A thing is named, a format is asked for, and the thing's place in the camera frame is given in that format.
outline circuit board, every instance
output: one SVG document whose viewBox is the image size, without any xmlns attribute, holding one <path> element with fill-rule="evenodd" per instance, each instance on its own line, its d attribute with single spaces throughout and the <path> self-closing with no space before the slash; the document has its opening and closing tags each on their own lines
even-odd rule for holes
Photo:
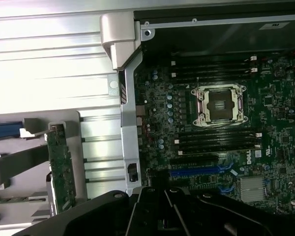
<svg viewBox="0 0 295 236">
<path fill-rule="evenodd" d="M 50 167 L 57 214 L 75 206 L 75 187 L 69 152 L 63 125 L 52 125 L 47 133 Z"/>
<path fill-rule="evenodd" d="M 261 58 L 171 59 L 136 74 L 143 185 L 166 172 L 171 186 L 295 213 L 294 71 Z"/>
</svg>

